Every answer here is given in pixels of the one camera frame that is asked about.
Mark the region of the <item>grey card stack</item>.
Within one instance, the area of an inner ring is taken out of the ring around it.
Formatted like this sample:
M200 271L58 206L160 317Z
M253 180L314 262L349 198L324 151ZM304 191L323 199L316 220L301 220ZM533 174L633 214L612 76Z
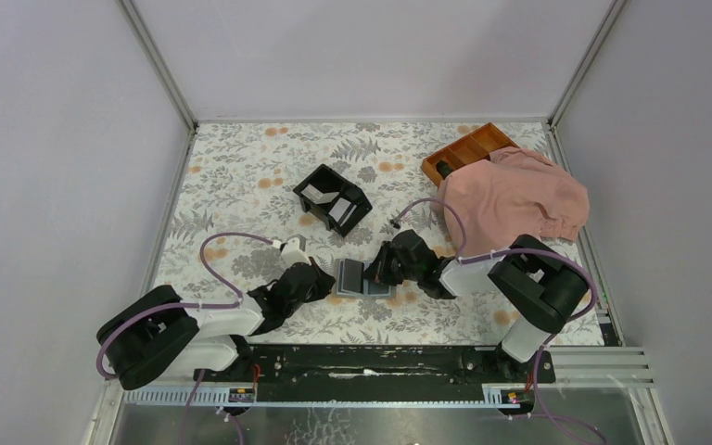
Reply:
M340 298L394 299L396 287L381 285L362 277L368 265L368 261L336 260L333 293Z

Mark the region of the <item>stack of cards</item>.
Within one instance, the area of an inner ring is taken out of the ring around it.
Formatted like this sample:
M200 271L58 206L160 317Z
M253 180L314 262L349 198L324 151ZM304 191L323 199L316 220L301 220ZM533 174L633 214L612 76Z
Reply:
M301 197L314 215L335 224L343 224L355 211L355 203L339 192L322 192L313 185L301 190Z

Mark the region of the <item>black card holder box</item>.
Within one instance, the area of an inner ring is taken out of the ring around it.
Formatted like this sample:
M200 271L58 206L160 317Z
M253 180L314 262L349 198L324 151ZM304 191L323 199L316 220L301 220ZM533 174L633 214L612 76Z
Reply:
M327 231L346 237L372 211L364 191L331 167L321 164L293 188L304 212Z

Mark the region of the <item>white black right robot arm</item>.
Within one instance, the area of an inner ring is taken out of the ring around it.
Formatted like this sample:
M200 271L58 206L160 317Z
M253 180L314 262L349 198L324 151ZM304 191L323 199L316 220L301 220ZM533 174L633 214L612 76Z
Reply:
M361 279L379 286L414 282L432 299L501 293L519 313L494 358L496 373L509 382L530 371L537 353L583 316L577 309L581 300L597 293L581 266L532 235L475 257L440 257L415 231L406 230L381 245L363 266Z

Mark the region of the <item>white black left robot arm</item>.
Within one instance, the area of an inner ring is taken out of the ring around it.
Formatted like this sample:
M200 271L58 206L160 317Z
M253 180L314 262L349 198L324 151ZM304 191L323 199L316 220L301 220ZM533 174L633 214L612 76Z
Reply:
M335 283L310 261L231 303L185 301L172 286L158 286L99 328L96 370L125 390L198 370L240 380L250 368L248 337L278 329L302 305L328 296Z

